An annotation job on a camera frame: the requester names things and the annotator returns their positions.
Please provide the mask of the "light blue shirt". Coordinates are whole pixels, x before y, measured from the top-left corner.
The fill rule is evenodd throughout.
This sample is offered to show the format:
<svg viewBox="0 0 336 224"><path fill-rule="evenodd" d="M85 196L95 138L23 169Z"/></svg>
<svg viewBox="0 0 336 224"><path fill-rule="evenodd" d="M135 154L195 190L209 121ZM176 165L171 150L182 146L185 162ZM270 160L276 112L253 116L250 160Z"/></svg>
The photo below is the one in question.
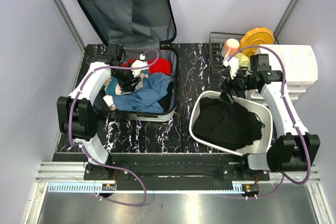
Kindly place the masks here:
<svg viewBox="0 0 336 224"><path fill-rule="evenodd" d="M143 87L129 94L115 95L113 103L119 111L163 113L159 100L168 94L172 78L163 73L153 73L143 78Z"/></svg>

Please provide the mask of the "black garment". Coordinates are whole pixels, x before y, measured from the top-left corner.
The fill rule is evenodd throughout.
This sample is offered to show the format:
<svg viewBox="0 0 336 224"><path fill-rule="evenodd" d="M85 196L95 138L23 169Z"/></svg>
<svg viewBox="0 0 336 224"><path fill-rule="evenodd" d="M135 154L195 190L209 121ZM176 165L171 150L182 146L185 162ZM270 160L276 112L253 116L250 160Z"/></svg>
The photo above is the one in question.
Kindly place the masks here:
<svg viewBox="0 0 336 224"><path fill-rule="evenodd" d="M200 114L192 126L192 133L200 140L235 151L262 137L265 125L259 117L237 102L202 98Z"/></svg>

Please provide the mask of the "white black space suitcase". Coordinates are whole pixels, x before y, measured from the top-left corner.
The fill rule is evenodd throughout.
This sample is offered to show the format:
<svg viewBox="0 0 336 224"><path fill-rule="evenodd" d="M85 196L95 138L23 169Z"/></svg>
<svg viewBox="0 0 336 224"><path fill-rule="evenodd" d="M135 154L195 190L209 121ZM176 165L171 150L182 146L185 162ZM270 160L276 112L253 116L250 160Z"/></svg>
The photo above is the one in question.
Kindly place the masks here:
<svg viewBox="0 0 336 224"><path fill-rule="evenodd" d="M126 112L110 110L100 91L94 101L95 112L103 118L165 122L172 118L178 98L179 57L167 47L177 34L170 0L77 0L79 6L105 46L123 48L123 64L136 60L149 48L159 51L158 66L171 64L172 78L167 95L160 103L163 112Z"/></svg>

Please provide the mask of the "teal white printed garment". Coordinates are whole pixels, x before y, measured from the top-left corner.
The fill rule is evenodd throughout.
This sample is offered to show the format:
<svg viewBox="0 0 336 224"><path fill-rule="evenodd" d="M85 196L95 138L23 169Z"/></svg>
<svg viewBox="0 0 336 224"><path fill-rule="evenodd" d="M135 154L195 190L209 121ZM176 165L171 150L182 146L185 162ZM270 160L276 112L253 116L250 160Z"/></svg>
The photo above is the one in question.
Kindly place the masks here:
<svg viewBox="0 0 336 224"><path fill-rule="evenodd" d="M119 85L116 78L111 78L104 90L107 95L111 96L130 94L141 89L143 87L143 79L148 77L148 73L140 73L137 77L131 80L130 83L123 87Z"/></svg>

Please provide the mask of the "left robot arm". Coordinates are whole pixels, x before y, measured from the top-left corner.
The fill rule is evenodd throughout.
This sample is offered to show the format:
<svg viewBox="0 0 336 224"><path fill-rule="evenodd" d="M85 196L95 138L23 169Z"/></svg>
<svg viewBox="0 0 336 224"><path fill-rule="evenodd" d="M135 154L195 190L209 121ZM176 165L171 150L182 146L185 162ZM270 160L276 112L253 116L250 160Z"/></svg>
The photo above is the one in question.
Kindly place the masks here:
<svg viewBox="0 0 336 224"><path fill-rule="evenodd" d="M89 70L66 97L57 100L60 132L68 136L72 147L79 146L88 159L88 167L103 180L116 177L118 171L133 175L124 167L112 165L112 158L103 147L98 134L98 116L94 111L94 101L104 82L114 76L118 80L130 82L132 68L121 66L123 47L109 44L104 54L89 66Z"/></svg>

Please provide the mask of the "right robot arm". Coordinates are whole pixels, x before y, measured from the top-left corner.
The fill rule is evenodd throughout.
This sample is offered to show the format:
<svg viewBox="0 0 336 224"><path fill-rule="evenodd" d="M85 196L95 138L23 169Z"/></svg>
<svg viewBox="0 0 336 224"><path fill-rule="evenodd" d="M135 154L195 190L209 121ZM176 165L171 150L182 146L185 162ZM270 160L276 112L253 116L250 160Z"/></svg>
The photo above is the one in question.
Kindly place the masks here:
<svg viewBox="0 0 336 224"><path fill-rule="evenodd" d="M250 180L257 170L281 172L286 178L288 172L306 172L302 181L290 179L298 185L306 183L320 139L309 133L289 98L284 64L280 63L280 70L273 70L267 54L256 54L250 59L250 74L240 69L235 56L225 58L223 65L230 68L230 76L222 84L220 99L232 103L231 90L258 90L267 103L277 131L277 140L268 151L244 155L246 162L238 167L239 176Z"/></svg>

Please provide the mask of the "small white bottle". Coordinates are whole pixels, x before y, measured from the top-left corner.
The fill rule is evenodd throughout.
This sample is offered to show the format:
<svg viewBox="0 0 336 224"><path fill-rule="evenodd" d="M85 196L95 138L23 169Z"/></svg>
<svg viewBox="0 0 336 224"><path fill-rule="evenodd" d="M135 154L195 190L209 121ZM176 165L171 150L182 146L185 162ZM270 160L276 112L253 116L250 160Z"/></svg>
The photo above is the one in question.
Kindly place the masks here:
<svg viewBox="0 0 336 224"><path fill-rule="evenodd" d="M113 96L111 95L105 95L103 97L103 100L104 102L106 103L106 105L108 106L108 108L111 110L111 111L114 111L117 109L114 101L113 101Z"/></svg>

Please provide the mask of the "green plastic cup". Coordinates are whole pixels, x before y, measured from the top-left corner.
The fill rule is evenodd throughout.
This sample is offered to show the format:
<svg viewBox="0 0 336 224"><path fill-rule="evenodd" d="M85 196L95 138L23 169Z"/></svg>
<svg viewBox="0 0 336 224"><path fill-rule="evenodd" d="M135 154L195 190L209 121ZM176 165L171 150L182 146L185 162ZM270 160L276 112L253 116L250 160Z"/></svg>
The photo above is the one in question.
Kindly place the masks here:
<svg viewBox="0 0 336 224"><path fill-rule="evenodd" d="M238 59L238 63L239 63L240 68L248 68L249 67L250 60L243 52L237 53L235 55L235 58Z"/></svg>

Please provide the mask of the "red garment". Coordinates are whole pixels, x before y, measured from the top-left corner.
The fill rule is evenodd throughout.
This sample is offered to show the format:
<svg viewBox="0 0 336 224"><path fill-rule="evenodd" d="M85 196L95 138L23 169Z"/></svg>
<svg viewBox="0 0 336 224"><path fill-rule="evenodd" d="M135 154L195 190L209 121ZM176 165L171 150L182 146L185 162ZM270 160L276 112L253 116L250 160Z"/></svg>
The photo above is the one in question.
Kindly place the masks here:
<svg viewBox="0 0 336 224"><path fill-rule="evenodd" d="M124 63L123 66L130 67L135 61L136 61L135 59L131 59L131 60L128 61L128 64ZM154 61L154 59L149 60L149 61L145 61L145 62L147 64L151 64L153 61ZM154 65L150 66L149 72L151 74L153 74L153 73L163 73L165 75L170 76L172 74L172 65L168 60L159 58L158 61Z"/></svg>

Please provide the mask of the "white plastic basin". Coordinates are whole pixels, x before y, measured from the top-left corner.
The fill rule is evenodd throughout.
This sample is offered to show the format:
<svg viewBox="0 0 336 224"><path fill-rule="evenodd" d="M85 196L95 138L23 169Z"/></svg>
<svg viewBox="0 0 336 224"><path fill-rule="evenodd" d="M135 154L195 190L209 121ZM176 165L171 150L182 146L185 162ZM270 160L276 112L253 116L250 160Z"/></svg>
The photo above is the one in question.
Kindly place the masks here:
<svg viewBox="0 0 336 224"><path fill-rule="evenodd" d="M196 142L202 145L211 147L220 152L230 153L236 156L243 156L244 154L249 154L249 153L258 154L258 153L264 153L268 151L268 149L271 146L272 131L274 129L271 112L266 106L250 101L250 100L243 99L243 98L233 97L234 102L237 102L238 104L244 106L248 111L255 113L259 117L259 120L265 125L265 127L262 129L262 137L260 140L254 141L252 145L247 145L243 148L232 151L232 150L225 149L223 147L210 144L206 141L200 140L192 133L192 126L194 125L200 113L200 109L199 109L200 99L202 98L219 99L220 94L221 93L217 91L204 91L203 93L199 95L193 107L193 111L190 117L189 132L190 132L191 137Z"/></svg>

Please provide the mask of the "pink plastic cup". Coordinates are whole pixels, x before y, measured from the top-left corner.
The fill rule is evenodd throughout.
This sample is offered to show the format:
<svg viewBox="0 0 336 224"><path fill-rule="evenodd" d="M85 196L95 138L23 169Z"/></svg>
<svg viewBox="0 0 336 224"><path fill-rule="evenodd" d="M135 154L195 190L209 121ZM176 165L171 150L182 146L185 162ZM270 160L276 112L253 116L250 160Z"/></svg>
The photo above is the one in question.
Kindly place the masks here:
<svg viewBox="0 0 336 224"><path fill-rule="evenodd" d="M225 41L221 55L227 58L239 50L240 42L237 39L230 38Z"/></svg>

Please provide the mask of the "yellow plate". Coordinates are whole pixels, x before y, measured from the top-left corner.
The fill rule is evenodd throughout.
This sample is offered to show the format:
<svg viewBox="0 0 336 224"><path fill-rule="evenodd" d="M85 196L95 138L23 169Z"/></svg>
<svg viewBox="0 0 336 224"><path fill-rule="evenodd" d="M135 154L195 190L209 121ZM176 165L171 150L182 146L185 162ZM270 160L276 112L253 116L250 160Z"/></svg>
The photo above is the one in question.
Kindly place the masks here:
<svg viewBox="0 0 336 224"><path fill-rule="evenodd" d="M272 45L274 41L275 37L270 29L266 27L257 27L245 33L245 35L240 40L240 49L252 45Z"/></svg>

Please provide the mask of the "white drawer organizer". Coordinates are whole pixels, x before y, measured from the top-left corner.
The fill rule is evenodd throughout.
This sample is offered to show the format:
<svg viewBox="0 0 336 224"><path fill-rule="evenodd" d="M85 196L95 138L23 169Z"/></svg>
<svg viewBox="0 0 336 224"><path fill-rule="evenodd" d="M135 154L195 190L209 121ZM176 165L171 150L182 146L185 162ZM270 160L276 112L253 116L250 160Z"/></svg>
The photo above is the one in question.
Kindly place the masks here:
<svg viewBox="0 0 336 224"><path fill-rule="evenodd" d="M318 79L316 57L309 45L267 45L280 57L286 72L286 84L292 102Z"/></svg>

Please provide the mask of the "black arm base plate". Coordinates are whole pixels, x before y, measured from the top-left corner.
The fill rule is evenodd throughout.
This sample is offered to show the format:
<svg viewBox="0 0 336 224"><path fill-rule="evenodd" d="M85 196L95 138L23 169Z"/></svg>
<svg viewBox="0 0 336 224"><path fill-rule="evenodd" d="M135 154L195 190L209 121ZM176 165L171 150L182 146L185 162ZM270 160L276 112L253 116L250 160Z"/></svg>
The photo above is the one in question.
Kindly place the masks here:
<svg viewBox="0 0 336 224"><path fill-rule="evenodd" d="M210 179L215 182L243 181L262 183L270 180L267 172L248 171L242 158L220 153L113 153L108 157L112 168L85 163L85 180L143 182L151 179Z"/></svg>

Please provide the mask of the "aluminium rail frame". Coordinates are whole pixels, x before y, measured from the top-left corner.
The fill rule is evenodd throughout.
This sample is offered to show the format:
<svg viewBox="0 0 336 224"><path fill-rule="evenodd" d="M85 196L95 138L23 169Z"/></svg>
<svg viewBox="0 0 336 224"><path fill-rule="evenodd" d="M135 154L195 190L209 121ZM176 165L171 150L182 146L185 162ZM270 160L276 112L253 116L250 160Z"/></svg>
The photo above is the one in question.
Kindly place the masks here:
<svg viewBox="0 0 336 224"><path fill-rule="evenodd" d="M196 143L188 132L193 105L180 105L167 122L99 121L103 146L113 153L219 153ZM334 223L317 170L304 186L278 174L258 183L159 178L143 182L85 180L82 151L62 137L39 168L28 223Z"/></svg>

